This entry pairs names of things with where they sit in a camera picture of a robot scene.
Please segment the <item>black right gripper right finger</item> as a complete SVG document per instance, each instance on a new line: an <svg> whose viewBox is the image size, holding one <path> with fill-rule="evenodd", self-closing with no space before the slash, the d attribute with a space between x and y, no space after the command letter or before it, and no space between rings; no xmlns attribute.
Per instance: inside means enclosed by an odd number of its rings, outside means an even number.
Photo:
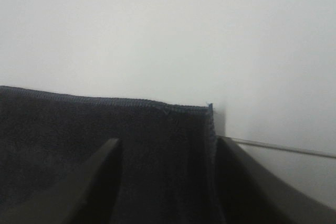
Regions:
<svg viewBox="0 0 336 224"><path fill-rule="evenodd" d="M227 223L335 223L335 210L263 167L231 138L218 138L215 182Z"/></svg>

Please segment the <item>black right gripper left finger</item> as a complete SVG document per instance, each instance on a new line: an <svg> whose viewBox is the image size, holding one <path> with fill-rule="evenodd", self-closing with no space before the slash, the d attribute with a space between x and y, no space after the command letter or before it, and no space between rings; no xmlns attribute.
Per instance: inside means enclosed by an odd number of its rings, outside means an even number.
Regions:
<svg viewBox="0 0 336 224"><path fill-rule="evenodd" d="M108 223L121 180L121 141L107 140L49 189L1 214L1 223Z"/></svg>

